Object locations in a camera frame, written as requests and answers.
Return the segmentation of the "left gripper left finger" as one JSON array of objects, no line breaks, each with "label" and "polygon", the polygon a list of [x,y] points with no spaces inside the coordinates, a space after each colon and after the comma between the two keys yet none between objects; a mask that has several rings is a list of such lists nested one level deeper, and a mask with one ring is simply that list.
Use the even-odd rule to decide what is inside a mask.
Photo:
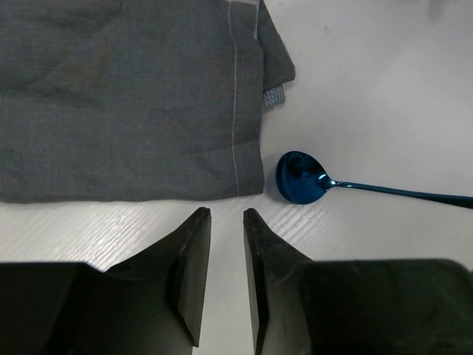
[{"label": "left gripper left finger", "polygon": [[86,263],[1,265],[3,354],[190,354],[199,345],[211,213],[99,271]]}]

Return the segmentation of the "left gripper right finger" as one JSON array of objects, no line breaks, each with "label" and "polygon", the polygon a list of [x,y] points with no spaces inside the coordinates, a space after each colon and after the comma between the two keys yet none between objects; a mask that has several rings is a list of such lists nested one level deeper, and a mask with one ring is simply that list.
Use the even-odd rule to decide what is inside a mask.
[{"label": "left gripper right finger", "polygon": [[472,273],[447,259],[315,261],[243,217],[256,354],[470,354]]}]

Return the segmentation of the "grey striped cloth napkin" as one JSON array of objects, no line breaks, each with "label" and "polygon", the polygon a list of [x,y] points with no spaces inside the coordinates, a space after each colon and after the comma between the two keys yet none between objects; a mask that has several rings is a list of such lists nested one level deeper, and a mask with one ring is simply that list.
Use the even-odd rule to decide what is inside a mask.
[{"label": "grey striped cloth napkin", "polygon": [[1,200],[258,195],[295,76],[263,1],[3,1]]}]

